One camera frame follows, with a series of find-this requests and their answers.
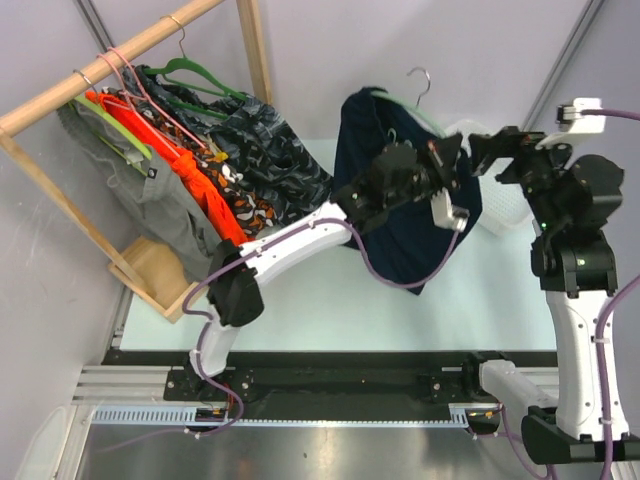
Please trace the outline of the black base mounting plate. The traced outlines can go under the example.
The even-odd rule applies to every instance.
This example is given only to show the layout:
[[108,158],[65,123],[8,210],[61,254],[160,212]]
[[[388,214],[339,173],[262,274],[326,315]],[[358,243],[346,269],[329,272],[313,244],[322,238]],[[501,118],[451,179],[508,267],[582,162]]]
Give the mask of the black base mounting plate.
[[160,398],[192,403],[190,433],[240,425],[428,426],[465,428],[496,411],[482,391],[480,365],[508,360],[553,371],[551,351],[233,352],[214,383],[198,377],[185,352],[111,349],[109,367],[157,367]]

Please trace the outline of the orange patterned shorts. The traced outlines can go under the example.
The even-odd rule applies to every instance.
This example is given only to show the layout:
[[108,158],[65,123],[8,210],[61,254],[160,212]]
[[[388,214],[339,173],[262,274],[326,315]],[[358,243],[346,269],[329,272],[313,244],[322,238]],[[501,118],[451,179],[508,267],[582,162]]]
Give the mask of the orange patterned shorts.
[[[141,112],[143,109],[152,108],[159,115],[162,115],[154,107],[148,106],[140,100],[126,97],[122,91],[111,90],[107,94],[116,95],[127,101],[136,111]],[[180,133],[170,134],[170,137],[178,145],[193,152],[198,169],[218,188],[241,228],[249,237],[249,241],[254,240],[266,228],[276,224],[274,208],[269,202],[257,197],[253,192],[240,185],[242,175],[227,163],[227,155],[224,152],[211,150],[202,142],[196,141],[192,135],[187,134],[174,122],[167,118],[166,120],[180,130]]]

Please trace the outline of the bright orange shorts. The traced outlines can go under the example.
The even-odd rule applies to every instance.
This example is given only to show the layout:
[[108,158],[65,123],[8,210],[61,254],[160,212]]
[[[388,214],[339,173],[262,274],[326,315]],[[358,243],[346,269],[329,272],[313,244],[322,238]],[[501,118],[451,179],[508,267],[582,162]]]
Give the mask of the bright orange shorts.
[[113,94],[88,92],[85,97],[103,107],[166,161],[223,240],[231,240],[236,246],[249,241],[218,188],[198,169],[193,152],[170,137],[170,134],[180,133],[175,125],[154,109],[136,111],[127,101]]

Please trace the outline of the grey shorts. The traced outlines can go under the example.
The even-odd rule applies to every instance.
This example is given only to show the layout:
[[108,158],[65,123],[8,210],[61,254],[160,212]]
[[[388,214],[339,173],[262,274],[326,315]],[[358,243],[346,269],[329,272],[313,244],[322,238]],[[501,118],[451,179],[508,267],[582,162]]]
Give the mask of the grey shorts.
[[185,278],[203,280],[221,238],[177,174],[156,152],[147,160],[111,126],[72,101],[56,111],[61,125],[106,180],[141,235],[167,245]]

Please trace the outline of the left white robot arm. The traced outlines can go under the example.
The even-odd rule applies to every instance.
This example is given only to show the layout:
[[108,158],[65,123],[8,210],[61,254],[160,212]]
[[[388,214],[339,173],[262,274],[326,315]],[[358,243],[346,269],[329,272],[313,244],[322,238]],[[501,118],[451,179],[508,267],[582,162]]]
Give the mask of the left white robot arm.
[[386,223],[397,208],[426,201],[434,225],[452,233],[445,253],[451,255],[468,225],[468,212],[453,204],[460,187],[457,163],[463,137],[430,140],[422,148],[385,146],[364,172],[340,188],[316,211],[292,225],[241,247],[226,242],[200,283],[210,303],[202,311],[204,327],[189,354],[192,369],[186,387],[197,398],[214,397],[239,330],[264,310],[262,286],[326,249],[354,241]]

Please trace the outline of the lime green hanger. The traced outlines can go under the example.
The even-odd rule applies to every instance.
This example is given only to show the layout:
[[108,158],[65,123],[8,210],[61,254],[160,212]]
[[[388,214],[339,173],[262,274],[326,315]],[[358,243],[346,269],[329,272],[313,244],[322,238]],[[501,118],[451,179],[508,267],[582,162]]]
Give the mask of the lime green hanger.
[[137,149],[144,158],[146,158],[147,160],[150,160],[152,158],[152,153],[150,149],[100,105],[90,101],[89,99],[87,99],[82,95],[78,95],[74,97],[73,100],[83,105],[85,108],[87,108],[88,110],[96,114],[107,125],[111,126],[124,139],[126,139],[135,149]]

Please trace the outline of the mint green wavy hanger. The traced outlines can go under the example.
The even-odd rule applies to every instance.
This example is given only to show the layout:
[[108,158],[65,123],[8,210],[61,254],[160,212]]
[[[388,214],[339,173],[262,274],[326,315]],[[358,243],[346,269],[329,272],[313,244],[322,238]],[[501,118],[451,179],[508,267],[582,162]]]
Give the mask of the mint green wavy hanger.
[[374,97],[374,98],[379,98],[379,99],[382,99],[382,100],[386,100],[386,101],[389,101],[389,102],[391,102],[393,104],[396,104],[396,105],[402,107],[409,114],[412,114],[416,118],[420,119],[431,133],[433,133],[434,135],[436,135],[439,138],[442,138],[442,137],[444,137],[446,135],[446,132],[444,131],[444,129],[433,118],[431,118],[426,112],[424,112],[420,108],[420,103],[421,103],[422,98],[424,96],[426,96],[429,93],[429,91],[431,90],[431,85],[432,85],[431,76],[430,76],[428,70],[426,68],[422,67],[422,66],[413,67],[411,70],[409,70],[406,73],[406,76],[410,77],[410,76],[412,76],[414,74],[420,74],[421,76],[424,77],[424,79],[425,79],[425,89],[418,94],[418,97],[417,97],[416,101],[413,104],[410,104],[409,102],[407,102],[405,100],[402,100],[402,99],[400,99],[398,97],[395,97],[395,96],[391,95],[390,93],[388,93],[387,91],[383,91],[383,90],[379,90],[379,89],[372,90],[370,95],[372,97]]

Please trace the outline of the wooden clothes rack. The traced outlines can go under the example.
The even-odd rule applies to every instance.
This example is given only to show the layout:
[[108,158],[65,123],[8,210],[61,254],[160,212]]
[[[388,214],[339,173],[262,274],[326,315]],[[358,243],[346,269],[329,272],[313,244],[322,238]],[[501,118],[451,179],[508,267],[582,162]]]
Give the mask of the wooden clothes rack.
[[1,117],[1,148],[111,260],[108,270],[172,323],[181,316],[182,301],[195,289],[193,283],[186,281],[178,257],[168,247],[144,237],[136,239],[123,251],[117,250],[14,140],[14,136],[219,5],[218,1],[191,1],[185,4],[115,50],[86,65],[80,72]]

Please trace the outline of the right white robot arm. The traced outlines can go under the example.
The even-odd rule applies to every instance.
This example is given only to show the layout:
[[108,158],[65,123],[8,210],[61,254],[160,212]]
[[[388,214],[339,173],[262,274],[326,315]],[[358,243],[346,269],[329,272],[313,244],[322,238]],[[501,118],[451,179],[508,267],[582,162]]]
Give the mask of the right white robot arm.
[[567,141],[515,127],[473,134],[469,146],[475,175],[506,161],[497,181],[520,187],[533,213],[531,269],[554,325],[558,392],[547,394],[497,358],[463,373],[463,393],[473,401],[495,397],[537,465],[610,467],[637,459],[639,440],[618,395],[612,342],[614,305],[625,291],[604,234],[622,203],[623,170],[601,155],[574,157]]

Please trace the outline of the navy blue shorts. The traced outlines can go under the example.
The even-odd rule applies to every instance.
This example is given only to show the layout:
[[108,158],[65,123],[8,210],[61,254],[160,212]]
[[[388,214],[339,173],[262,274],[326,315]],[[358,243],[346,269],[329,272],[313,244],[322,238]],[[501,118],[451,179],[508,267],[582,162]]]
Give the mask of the navy blue shorts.
[[[371,166],[392,142],[425,147],[436,136],[424,129],[397,103],[377,97],[380,87],[363,87],[341,107],[334,162],[333,190],[350,183]],[[479,179],[470,173],[468,154],[461,150],[456,165],[460,189],[452,203],[469,212],[461,244],[477,224],[483,205]],[[453,238],[451,230],[434,225],[427,201],[405,204],[389,214],[387,222],[362,237],[369,260],[378,274],[398,284],[414,283],[437,269]]]

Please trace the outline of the white plastic basket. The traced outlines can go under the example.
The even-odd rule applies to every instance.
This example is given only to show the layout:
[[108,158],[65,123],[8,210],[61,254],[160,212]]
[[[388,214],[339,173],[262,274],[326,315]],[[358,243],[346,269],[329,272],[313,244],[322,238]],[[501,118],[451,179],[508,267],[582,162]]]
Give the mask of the white plastic basket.
[[[444,131],[448,135],[461,133],[464,136],[462,147],[468,153],[471,153],[468,141],[470,134],[493,135],[495,133],[494,130],[471,119],[458,120],[447,126]],[[496,236],[502,236],[522,225],[530,224],[532,218],[521,188],[516,184],[502,184],[496,180],[496,176],[502,173],[510,163],[509,158],[499,158],[479,178],[483,201],[479,223]]]

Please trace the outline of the dark camouflage shorts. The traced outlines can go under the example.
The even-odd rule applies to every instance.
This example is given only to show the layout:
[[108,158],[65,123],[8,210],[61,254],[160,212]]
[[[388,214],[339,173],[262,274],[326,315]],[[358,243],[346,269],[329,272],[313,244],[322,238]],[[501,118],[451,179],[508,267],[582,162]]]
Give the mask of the dark camouflage shorts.
[[328,200],[332,176],[306,149],[284,117],[246,93],[208,102],[191,89],[162,82],[139,65],[122,71],[127,89],[141,90],[192,134],[212,141],[242,175],[240,185],[269,202],[286,226]]

